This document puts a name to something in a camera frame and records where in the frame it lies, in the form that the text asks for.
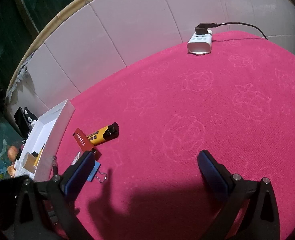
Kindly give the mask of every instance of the wall tile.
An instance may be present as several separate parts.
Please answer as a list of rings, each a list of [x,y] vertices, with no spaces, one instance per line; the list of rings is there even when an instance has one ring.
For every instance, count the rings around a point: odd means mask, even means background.
[[[182,42],[165,0],[90,3],[126,65]]]
[[[284,49],[295,55],[295,35],[284,35]]]
[[[220,0],[166,0],[172,11],[183,42],[189,41],[194,28],[201,22],[226,22]],[[227,26],[212,29],[225,32]]]
[[[244,22],[256,25],[251,0],[221,0],[221,2],[228,17],[227,21]],[[249,26],[230,25],[229,29],[260,35],[258,30]]]
[[[284,48],[286,47],[286,38],[284,36],[270,36],[268,37],[268,40],[279,45],[280,47]]]
[[[27,64],[27,69],[31,75],[31,79],[27,80],[28,85],[48,108],[80,93],[45,44],[35,52]]]
[[[289,0],[277,0],[278,3],[281,4],[282,11],[282,23],[284,26],[284,32],[282,35],[295,35],[295,20],[294,20],[294,7],[291,6],[291,2]]]
[[[31,78],[28,77],[26,80],[17,83],[17,88],[12,94],[11,102],[8,107],[9,113],[14,115],[19,107],[22,109],[27,107],[31,113],[40,117],[48,111],[49,108],[35,94],[27,81],[31,81]]]
[[[272,19],[269,0],[251,0],[254,9],[255,26],[260,28],[266,36],[271,36],[276,24]]]
[[[60,25],[45,44],[80,92],[125,67],[90,5]]]
[[[286,24],[284,22],[283,0],[268,0],[272,12],[272,22],[274,28],[270,30],[268,36],[286,35]]]
[[[289,16],[287,17],[286,22],[289,25],[286,25],[286,35],[295,35],[295,6],[289,0],[284,0],[285,11],[289,11]]]

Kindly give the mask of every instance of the pink tablecloth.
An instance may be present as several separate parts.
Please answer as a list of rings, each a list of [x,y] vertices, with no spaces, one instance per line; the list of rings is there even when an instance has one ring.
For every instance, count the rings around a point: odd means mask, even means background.
[[[72,137],[117,122],[98,147],[108,181],[86,182],[76,207],[95,239],[198,239],[220,208],[198,170],[208,149],[231,173],[267,176],[281,239],[295,226],[295,56],[244,32],[214,35],[211,54],[186,43],[117,72],[72,100],[57,153],[60,173],[80,150]]]

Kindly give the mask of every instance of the yellow lighter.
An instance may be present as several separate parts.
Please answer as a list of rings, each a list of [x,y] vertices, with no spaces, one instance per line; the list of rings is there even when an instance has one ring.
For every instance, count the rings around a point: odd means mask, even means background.
[[[119,136],[119,126],[116,122],[111,125],[97,130],[94,133],[91,133],[87,138],[91,141],[93,145],[98,145],[102,142],[114,139]]]

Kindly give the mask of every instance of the white power strip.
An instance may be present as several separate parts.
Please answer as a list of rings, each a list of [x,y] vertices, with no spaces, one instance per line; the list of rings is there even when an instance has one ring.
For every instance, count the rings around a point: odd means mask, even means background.
[[[203,55],[211,52],[212,48],[212,31],[208,34],[193,34],[188,42],[188,51],[194,55]]]

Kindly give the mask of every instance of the white box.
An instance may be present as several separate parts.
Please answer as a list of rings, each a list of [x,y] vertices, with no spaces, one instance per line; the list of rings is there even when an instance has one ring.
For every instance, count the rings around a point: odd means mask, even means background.
[[[57,153],[57,149],[74,110],[75,108],[71,102],[65,100],[40,116],[33,127],[19,160],[23,161],[27,152],[39,153],[45,144],[35,174],[34,176],[30,176],[34,181],[49,180],[53,156]],[[20,172],[16,171],[15,176],[20,176]]]

